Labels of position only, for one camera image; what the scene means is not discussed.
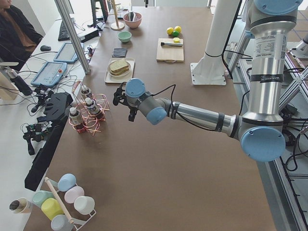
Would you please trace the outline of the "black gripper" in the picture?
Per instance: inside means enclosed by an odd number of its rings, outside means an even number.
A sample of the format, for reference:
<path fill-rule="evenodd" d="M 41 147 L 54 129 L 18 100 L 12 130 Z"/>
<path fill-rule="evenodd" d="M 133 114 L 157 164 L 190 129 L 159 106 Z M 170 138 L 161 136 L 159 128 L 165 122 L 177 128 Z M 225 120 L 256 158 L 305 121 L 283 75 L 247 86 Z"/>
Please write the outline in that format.
<path fill-rule="evenodd" d="M 129 107 L 129 116 L 128 116 L 128 120 L 129 120 L 130 122 L 134 122 L 135 116 L 136 116 L 137 111 L 138 111 L 138 107 L 135 106 L 134 104 L 130 104 L 130 103 L 128 103 L 128 107 Z"/>

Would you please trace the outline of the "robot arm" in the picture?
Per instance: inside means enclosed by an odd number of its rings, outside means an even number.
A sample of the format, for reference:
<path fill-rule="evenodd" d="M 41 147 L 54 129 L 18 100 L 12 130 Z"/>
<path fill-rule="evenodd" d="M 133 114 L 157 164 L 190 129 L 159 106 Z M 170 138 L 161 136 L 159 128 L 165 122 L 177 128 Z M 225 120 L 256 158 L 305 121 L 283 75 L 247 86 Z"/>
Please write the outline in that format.
<path fill-rule="evenodd" d="M 250 89 L 246 112 L 225 115 L 173 99 L 155 99 L 141 79 L 126 82 L 124 105 L 129 120 L 141 112 L 151 124 L 165 117 L 183 120 L 198 128 L 223 132 L 240 142 L 244 153 L 259 162 L 270 162 L 285 151 L 283 119 L 279 114 L 287 35 L 295 27 L 299 0 L 250 0 L 246 23 L 231 61 L 224 52 L 241 6 L 239 0 L 218 1 L 203 58 L 191 64 L 195 85 L 224 85 L 224 70 L 231 73 L 251 39 L 254 40 Z"/>

